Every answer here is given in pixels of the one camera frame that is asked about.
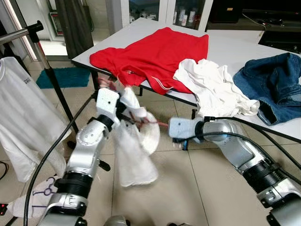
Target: blue mat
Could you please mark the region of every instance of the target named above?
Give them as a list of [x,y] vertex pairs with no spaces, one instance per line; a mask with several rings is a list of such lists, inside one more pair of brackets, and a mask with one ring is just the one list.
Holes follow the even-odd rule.
[[[61,88],[86,87],[89,82],[90,71],[85,68],[55,68],[55,76]],[[53,88],[45,70],[43,70],[37,80],[37,85],[41,89]]]

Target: clothes rack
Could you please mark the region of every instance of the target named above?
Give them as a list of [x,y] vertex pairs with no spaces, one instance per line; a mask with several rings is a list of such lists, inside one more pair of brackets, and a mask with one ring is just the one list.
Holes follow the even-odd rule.
[[[7,42],[10,42],[14,39],[18,39],[18,38],[21,38],[25,35],[29,35],[30,39],[32,40],[37,52],[38,52],[38,55],[43,63],[43,66],[44,66],[44,70],[46,72],[46,75],[48,76],[48,78],[50,79],[54,89],[55,89],[55,92],[66,112],[66,115],[68,117],[68,119],[70,121],[73,120],[73,115],[70,111],[70,108],[66,102],[66,99],[61,91],[61,88],[58,84],[58,81],[56,79],[56,76],[55,76],[55,72],[53,70],[53,68],[50,66],[46,56],[45,56],[45,53],[43,51],[43,48],[40,44],[40,40],[37,36],[37,32],[39,31],[42,31],[44,28],[43,28],[43,25],[40,21],[37,21],[36,24],[33,24],[33,25],[30,25],[30,26],[27,26],[19,31],[15,31],[15,32],[12,32],[12,33],[9,33],[9,34],[6,34],[6,35],[3,35],[3,36],[0,36],[0,45],[2,44],[5,44]],[[75,124],[73,124],[73,129],[75,130],[75,132],[77,133],[78,132],[78,127]]]

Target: white garment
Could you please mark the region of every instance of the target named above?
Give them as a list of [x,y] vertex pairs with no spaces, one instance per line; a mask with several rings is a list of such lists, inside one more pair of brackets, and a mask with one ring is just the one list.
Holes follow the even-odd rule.
[[[156,122],[151,113],[140,107],[136,95],[129,87],[125,88],[120,101],[127,107],[124,115],[134,116],[136,121],[147,118],[150,122]],[[149,184],[158,178],[158,171],[149,155],[156,150],[159,140],[160,129],[157,123],[143,124],[139,131],[135,124],[120,122],[114,133],[114,145],[121,186]]]
[[[0,142],[18,180],[25,182],[67,123],[15,58],[0,63]],[[62,176],[64,157],[54,150],[48,161]]]
[[174,79],[182,82],[197,98],[198,116],[233,117],[236,114],[256,115],[258,100],[250,100],[234,84],[227,66],[202,59],[180,62]]
[[[57,179],[59,179],[58,176],[50,177],[32,190],[29,199],[28,218],[38,218],[43,215],[52,194],[57,192],[57,187],[54,186]],[[8,211],[15,217],[23,218],[25,199],[26,195],[10,202],[8,204]]]

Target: red t-shirt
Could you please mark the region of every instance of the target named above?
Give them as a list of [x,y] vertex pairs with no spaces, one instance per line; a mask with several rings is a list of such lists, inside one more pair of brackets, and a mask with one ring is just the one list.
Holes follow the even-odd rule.
[[123,85],[139,86],[147,79],[159,94],[171,88],[191,93],[173,76],[184,59],[207,58],[208,35],[196,37],[166,27],[126,48],[106,48],[90,56],[91,65],[110,71]]

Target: white table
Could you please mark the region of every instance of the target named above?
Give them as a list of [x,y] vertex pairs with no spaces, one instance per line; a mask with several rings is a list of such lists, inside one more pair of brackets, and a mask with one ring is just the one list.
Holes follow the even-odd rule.
[[[92,66],[89,62],[89,56],[99,50],[108,47],[125,48],[129,44],[132,44],[135,41],[151,35],[156,30],[164,27],[167,27],[167,25],[164,23],[140,18],[131,23],[129,26],[121,29],[112,36],[98,43],[94,47],[88,49],[84,53],[78,55],[77,57],[72,59],[72,62],[77,65],[87,67],[91,70],[110,75],[109,72]],[[206,34],[205,32],[199,32],[193,29],[175,25],[169,27],[174,31],[183,32],[198,37]],[[234,75],[239,71],[240,68],[245,65],[248,60],[272,57],[274,55],[282,54],[285,52],[286,51],[284,50],[270,48],[241,40],[234,40],[226,37],[210,35],[207,59],[216,62],[218,65],[227,65],[228,72],[231,75]],[[143,87],[144,89],[152,90],[147,81],[144,81],[141,84],[141,87]],[[196,99],[193,94],[180,93],[170,90],[166,93],[166,96],[196,106]],[[301,143],[301,118],[293,119],[286,123],[281,123],[275,126],[267,126],[257,116],[237,115],[236,117],[262,126],[263,129],[268,132],[285,136],[287,138],[292,138],[296,142]]]

